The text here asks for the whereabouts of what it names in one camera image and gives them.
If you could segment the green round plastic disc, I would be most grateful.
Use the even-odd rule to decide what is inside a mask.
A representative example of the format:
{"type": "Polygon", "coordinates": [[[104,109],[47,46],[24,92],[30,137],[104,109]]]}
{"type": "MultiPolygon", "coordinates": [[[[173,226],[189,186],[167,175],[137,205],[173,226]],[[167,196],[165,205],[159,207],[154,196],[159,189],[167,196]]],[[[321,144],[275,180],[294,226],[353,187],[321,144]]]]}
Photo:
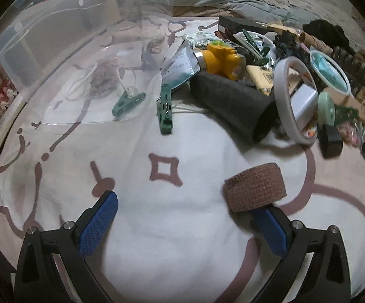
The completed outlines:
{"type": "Polygon", "coordinates": [[[317,118],[319,127],[324,125],[334,126],[335,123],[335,104],[332,96],[328,92],[321,92],[318,98],[317,118]]]}

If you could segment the large white embroidery hoop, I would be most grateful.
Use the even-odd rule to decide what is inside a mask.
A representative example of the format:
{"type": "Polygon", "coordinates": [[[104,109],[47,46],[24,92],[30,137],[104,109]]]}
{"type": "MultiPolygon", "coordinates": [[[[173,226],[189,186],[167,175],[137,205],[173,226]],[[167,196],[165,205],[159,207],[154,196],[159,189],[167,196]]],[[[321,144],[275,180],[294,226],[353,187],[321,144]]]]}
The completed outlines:
{"type": "Polygon", "coordinates": [[[309,70],[295,57],[288,57],[276,64],[274,70],[274,98],[278,115],[288,137],[297,144],[309,146],[317,138],[317,131],[311,134],[306,129],[317,112],[318,92],[309,70]],[[298,91],[289,92],[289,71],[294,70],[301,77],[298,91]]]}

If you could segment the black foam cylinder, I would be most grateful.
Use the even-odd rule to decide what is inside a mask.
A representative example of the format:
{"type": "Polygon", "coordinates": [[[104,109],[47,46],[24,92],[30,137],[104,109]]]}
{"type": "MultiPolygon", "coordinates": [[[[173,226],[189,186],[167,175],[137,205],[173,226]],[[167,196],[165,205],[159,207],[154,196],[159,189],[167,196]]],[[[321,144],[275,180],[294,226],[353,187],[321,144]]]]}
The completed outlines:
{"type": "Polygon", "coordinates": [[[198,72],[189,86],[195,100],[226,121],[248,144],[262,141],[278,118],[275,100],[247,84],[198,72]]]}

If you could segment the green plastic clip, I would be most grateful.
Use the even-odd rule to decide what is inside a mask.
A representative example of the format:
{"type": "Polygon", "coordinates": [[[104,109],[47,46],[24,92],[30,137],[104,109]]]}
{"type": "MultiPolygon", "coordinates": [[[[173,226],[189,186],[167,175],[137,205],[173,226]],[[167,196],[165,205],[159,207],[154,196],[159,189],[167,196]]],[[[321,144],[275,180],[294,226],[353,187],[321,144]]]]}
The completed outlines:
{"type": "Polygon", "coordinates": [[[146,98],[146,93],[142,92],[136,96],[128,96],[127,92],[124,92],[119,100],[112,108],[112,115],[115,118],[120,118],[122,115],[127,114],[137,107],[146,98]]]}
{"type": "Polygon", "coordinates": [[[168,84],[162,84],[160,96],[156,101],[156,108],[160,133],[162,135],[171,134],[173,128],[172,93],[168,84]]]}

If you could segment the teal filled white hoop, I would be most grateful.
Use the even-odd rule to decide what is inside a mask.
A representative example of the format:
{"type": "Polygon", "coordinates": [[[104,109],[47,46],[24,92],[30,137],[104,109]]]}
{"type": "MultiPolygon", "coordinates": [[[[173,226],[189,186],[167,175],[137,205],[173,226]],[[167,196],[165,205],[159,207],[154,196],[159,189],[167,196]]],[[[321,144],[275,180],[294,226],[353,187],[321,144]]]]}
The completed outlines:
{"type": "Polygon", "coordinates": [[[349,96],[351,94],[350,81],[343,71],[330,56],[312,49],[310,50],[310,64],[323,83],[334,91],[349,96]]]}

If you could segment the clear plastic storage bin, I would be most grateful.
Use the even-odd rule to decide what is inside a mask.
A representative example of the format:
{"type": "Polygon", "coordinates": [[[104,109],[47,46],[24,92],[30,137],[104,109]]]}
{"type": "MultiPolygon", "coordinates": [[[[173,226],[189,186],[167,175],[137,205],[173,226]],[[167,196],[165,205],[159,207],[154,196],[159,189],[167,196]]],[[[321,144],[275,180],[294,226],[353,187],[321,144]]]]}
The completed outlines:
{"type": "Polygon", "coordinates": [[[0,64],[44,124],[139,117],[154,101],[174,0],[47,0],[0,34],[0,64]],[[146,93],[115,118],[121,95],[146,93]]]}

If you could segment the yellow toy block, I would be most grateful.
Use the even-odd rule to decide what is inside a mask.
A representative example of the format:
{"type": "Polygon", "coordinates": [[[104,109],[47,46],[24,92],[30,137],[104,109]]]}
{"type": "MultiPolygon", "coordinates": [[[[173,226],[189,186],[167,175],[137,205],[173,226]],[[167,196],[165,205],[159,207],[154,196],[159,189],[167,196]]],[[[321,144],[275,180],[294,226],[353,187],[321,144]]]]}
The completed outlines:
{"type": "Polygon", "coordinates": [[[212,41],[205,49],[194,48],[200,69],[237,81],[244,77],[247,61],[237,50],[223,41],[212,41]]]}

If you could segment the black box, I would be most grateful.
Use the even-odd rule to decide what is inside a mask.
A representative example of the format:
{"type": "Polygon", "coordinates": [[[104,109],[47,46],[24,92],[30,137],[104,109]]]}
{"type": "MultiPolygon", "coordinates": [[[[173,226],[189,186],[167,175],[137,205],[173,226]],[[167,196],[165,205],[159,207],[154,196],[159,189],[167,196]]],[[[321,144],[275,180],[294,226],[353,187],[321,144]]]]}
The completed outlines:
{"type": "Polygon", "coordinates": [[[245,18],[238,18],[233,16],[219,16],[218,18],[218,32],[229,40],[233,39],[233,35],[238,32],[246,30],[257,34],[265,35],[270,32],[264,25],[245,18]]]}

